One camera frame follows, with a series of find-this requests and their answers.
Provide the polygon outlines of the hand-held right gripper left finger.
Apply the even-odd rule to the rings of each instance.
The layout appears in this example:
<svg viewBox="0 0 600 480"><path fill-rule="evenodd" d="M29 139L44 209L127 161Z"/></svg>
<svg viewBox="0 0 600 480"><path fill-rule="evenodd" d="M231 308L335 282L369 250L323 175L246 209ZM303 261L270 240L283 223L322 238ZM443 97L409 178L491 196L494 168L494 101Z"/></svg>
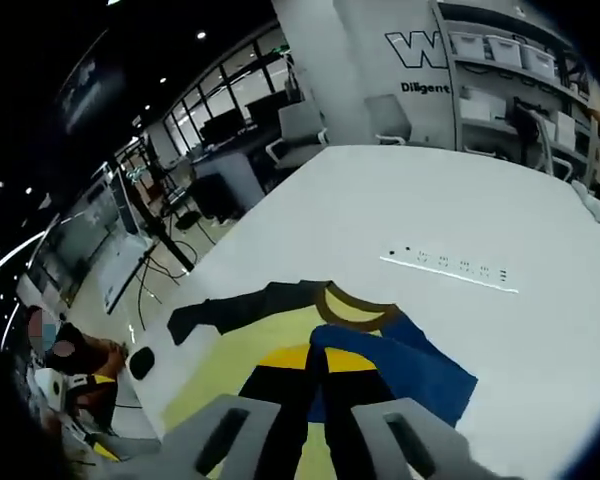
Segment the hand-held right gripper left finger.
<svg viewBox="0 0 600 480"><path fill-rule="evenodd" d="M308 435L311 409L311 347L300 344L278 348L255 366L239 395L274 403L279 410L269 427L254 477L292 479Z"/></svg>

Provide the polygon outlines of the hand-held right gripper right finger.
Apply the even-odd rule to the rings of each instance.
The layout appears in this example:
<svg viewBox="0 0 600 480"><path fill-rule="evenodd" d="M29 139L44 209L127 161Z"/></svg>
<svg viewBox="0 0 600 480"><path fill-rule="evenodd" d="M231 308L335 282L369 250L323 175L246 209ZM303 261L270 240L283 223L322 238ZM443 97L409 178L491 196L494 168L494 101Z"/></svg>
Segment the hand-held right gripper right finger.
<svg viewBox="0 0 600 480"><path fill-rule="evenodd" d="M375 479L373 461L352 409L395 396L370 360L335 348L319 353L319 382L325 441L336 477Z"/></svg>

